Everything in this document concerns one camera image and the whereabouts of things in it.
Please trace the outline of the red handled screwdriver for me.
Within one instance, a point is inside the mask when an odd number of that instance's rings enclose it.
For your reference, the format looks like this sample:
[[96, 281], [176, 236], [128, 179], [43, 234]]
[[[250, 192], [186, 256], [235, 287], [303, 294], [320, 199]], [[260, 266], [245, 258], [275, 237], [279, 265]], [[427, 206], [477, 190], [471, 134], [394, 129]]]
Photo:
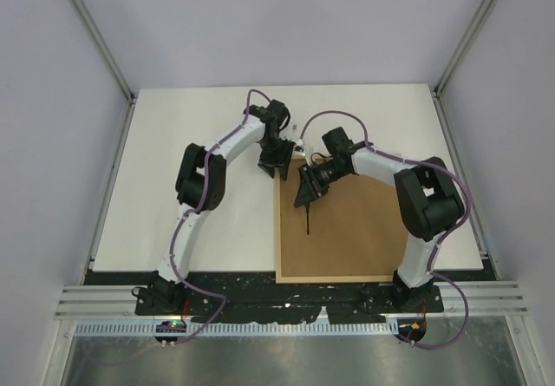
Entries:
[[304, 210], [305, 210], [306, 235], [309, 236], [310, 235], [310, 203], [304, 206]]

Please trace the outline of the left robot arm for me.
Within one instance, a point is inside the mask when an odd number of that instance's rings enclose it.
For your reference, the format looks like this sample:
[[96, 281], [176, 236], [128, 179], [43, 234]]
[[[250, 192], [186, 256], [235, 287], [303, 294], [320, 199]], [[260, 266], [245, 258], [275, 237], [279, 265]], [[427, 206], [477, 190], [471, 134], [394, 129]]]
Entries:
[[278, 100], [269, 100], [265, 107], [247, 103], [241, 122], [226, 135], [204, 146], [187, 146], [175, 182], [180, 209], [169, 252], [152, 272], [147, 288], [140, 290], [140, 304], [157, 306], [167, 315], [184, 308], [184, 279], [193, 247], [210, 212], [224, 198], [227, 167], [257, 144], [258, 167], [271, 178], [286, 180], [295, 143], [280, 134], [290, 120], [289, 109]]

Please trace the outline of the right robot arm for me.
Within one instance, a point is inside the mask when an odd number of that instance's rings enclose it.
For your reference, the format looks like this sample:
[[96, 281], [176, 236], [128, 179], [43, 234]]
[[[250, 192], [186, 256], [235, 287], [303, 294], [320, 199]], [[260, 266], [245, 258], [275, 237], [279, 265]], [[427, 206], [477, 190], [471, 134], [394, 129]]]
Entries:
[[455, 188], [456, 176], [439, 157], [406, 160], [355, 143], [343, 128], [322, 137], [329, 158], [298, 168], [300, 184], [294, 207], [309, 208], [325, 196], [330, 184], [349, 175], [367, 176], [393, 187], [408, 231], [401, 264], [393, 274], [392, 300], [401, 311], [421, 307], [434, 283], [433, 267], [443, 240], [465, 217], [466, 208]]

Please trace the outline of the wooden picture frame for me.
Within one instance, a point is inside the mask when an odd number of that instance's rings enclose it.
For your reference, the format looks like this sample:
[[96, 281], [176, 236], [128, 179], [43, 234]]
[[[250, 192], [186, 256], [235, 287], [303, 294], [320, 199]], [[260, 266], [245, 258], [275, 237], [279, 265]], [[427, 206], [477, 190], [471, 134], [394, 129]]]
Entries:
[[408, 241], [396, 191], [379, 180], [349, 175], [330, 185], [305, 210], [294, 207], [299, 188], [293, 159], [287, 180], [274, 181], [274, 250], [280, 284], [389, 283]]

